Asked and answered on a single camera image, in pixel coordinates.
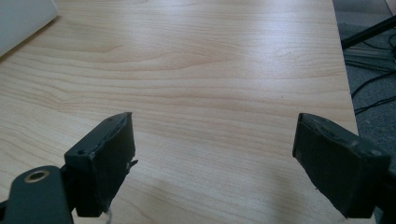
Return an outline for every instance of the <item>cable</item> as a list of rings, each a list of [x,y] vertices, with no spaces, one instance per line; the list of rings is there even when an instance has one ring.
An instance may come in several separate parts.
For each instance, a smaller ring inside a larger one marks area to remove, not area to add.
[[[359,85],[359,87],[358,87],[356,90],[354,90],[354,91],[352,92],[352,94],[350,94],[350,96],[351,96],[352,99],[353,99],[353,98],[355,97],[355,95],[356,95],[359,91],[361,91],[361,89],[363,89],[365,86],[367,86],[368,84],[370,84],[370,83],[372,83],[372,82],[375,82],[375,81],[377,81],[377,80],[379,80],[379,79],[382,79],[382,78],[385,78],[385,77],[390,77],[390,76],[393,76],[393,75],[396,75],[396,72],[387,73],[387,74],[382,75],[382,76],[380,76],[380,77],[373,77],[373,78],[370,78],[369,80],[367,80],[367,81],[363,82],[361,85]]]
[[[394,36],[396,36],[396,34],[390,35],[389,38],[388,38],[388,43],[392,46],[393,49],[395,48],[395,45],[392,44],[392,38]]]
[[[377,101],[377,102],[373,103],[372,105],[367,105],[367,106],[355,109],[355,115],[359,115],[360,113],[362,113],[362,112],[364,112],[364,111],[366,111],[368,109],[371,109],[371,108],[379,106],[379,105],[388,104],[388,103],[393,102],[393,101],[396,101],[396,95],[394,95],[392,97],[389,97],[387,99],[383,99],[383,100]]]
[[[377,66],[373,65],[370,63],[361,63],[361,62],[356,62],[356,61],[351,61],[351,60],[345,60],[346,65],[350,65],[353,67],[359,67],[359,68],[364,68],[364,69],[369,69],[373,71],[379,71],[379,72],[394,72],[396,71],[395,69],[387,68],[387,67],[382,67],[382,66]]]
[[[385,49],[385,48],[381,48],[379,46],[375,46],[375,45],[369,44],[366,41],[363,41],[363,44],[365,44],[365,45],[367,45],[367,46],[369,46],[369,47],[371,47],[373,49]]]
[[[108,214],[108,219],[106,221],[106,224],[111,224],[111,220],[113,219],[113,214],[111,213],[110,208],[108,209],[107,214]]]

